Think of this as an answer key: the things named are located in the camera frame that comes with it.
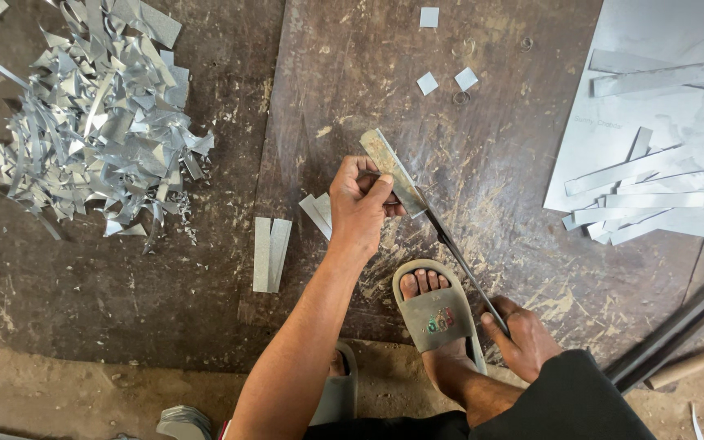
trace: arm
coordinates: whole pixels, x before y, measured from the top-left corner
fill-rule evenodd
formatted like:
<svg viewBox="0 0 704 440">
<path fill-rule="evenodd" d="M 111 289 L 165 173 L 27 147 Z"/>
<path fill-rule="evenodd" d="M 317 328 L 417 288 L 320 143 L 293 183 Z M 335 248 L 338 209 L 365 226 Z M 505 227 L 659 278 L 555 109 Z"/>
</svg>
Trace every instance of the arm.
<svg viewBox="0 0 704 440">
<path fill-rule="evenodd" d="M 235 407 L 226 440 L 301 438 L 317 410 L 352 290 L 376 254 L 385 217 L 406 214 L 391 193 L 393 176 L 367 156 L 347 156 L 330 186 L 328 252 L 265 348 Z"/>
</svg>

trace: right hand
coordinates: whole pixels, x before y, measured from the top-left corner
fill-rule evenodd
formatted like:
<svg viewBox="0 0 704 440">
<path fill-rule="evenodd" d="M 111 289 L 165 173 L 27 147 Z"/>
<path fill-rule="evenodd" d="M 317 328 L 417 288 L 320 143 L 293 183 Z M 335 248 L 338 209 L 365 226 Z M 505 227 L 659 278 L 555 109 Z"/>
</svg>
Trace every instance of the right hand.
<svg viewBox="0 0 704 440">
<path fill-rule="evenodd" d="M 483 306 L 481 320 L 485 333 L 498 345 L 513 373 L 528 383 L 534 382 L 540 375 L 542 364 L 560 355 L 562 348 L 531 310 L 503 296 L 493 298 L 491 304 L 509 327 L 512 339 L 496 325 L 494 316 Z"/>
</svg>

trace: metal scrap pile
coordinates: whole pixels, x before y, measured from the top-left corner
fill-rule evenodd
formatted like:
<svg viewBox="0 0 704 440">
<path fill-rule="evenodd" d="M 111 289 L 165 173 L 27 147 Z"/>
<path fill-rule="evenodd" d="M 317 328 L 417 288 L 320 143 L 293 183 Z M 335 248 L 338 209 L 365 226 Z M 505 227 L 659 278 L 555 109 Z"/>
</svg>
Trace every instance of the metal scrap pile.
<svg viewBox="0 0 704 440">
<path fill-rule="evenodd" d="M 151 42 L 172 48 L 181 24 L 139 0 L 66 0 L 59 8 L 72 40 L 43 31 L 50 49 L 31 65 L 41 74 L 24 81 L 0 66 L 24 88 L 23 108 L 7 126 L 13 141 L 0 144 L 8 196 L 57 240 L 43 208 L 72 219 L 86 214 L 85 202 L 103 200 L 95 209 L 107 219 L 105 236 L 147 235 L 133 224 L 145 208 L 153 216 L 146 253 L 165 212 L 187 223 L 183 182 L 210 177 L 213 134 L 192 135 L 182 111 L 189 71 Z M 128 25 L 143 35 L 125 35 Z M 194 244 L 195 230 L 186 229 Z"/>
</svg>

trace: dirt floor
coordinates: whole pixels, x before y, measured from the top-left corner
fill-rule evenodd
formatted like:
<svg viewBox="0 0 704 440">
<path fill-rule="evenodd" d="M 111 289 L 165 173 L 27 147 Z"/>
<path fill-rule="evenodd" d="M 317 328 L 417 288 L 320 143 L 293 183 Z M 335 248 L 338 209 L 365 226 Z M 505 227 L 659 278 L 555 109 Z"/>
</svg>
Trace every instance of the dirt floor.
<svg viewBox="0 0 704 440">
<path fill-rule="evenodd" d="M 456 409 L 425 376 L 408 345 L 352 341 L 360 366 L 359 416 L 424 417 Z M 491 375 L 523 385 L 509 370 Z M 162 409 L 192 405 L 213 429 L 227 420 L 244 374 L 220 374 L 80 363 L 0 348 L 0 432 L 27 438 L 106 439 L 119 433 L 149 439 Z M 704 434 L 704 372 L 674 392 L 635 390 L 627 401 L 660 440 L 694 439 L 689 402 L 697 406 Z"/>
</svg>

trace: slide sandal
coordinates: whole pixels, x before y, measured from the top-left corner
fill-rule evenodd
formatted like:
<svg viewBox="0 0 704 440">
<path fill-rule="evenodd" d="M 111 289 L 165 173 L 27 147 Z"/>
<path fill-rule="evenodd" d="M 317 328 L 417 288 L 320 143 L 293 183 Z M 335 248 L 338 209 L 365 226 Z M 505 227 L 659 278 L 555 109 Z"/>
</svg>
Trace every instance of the slide sandal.
<svg viewBox="0 0 704 440">
<path fill-rule="evenodd" d="M 357 416 L 357 362 L 354 352 L 349 345 L 341 341 L 336 343 L 336 350 L 341 352 L 344 358 L 347 375 L 325 379 L 325 388 L 322 390 L 317 412 L 311 417 L 309 426 L 351 420 Z"/>
<path fill-rule="evenodd" d="M 444 275 L 450 286 L 446 289 L 432 290 L 405 301 L 400 290 L 400 279 L 417 269 L 433 270 L 437 275 Z M 466 355 L 474 361 L 477 371 L 488 374 L 483 350 L 474 327 L 472 309 L 457 276 L 443 264 L 434 260 L 415 260 L 396 270 L 393 276 L 393 293 L 401 315 L 404 316 L 406 328 L 418 351 L 434 350 L 447 342 L 461 337 L 466 338 Z"/>
</svg>

